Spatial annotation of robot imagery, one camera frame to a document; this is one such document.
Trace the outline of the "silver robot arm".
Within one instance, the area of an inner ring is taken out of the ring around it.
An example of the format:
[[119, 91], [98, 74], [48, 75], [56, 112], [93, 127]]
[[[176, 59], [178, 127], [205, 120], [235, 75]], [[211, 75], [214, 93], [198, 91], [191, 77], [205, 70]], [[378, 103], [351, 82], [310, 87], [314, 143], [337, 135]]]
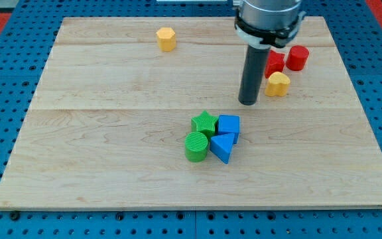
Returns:
[[283, 48], [300, 30], [306, 15], [301, 5], [301, 0], [234, 1], [235, 32], [253, 48]]

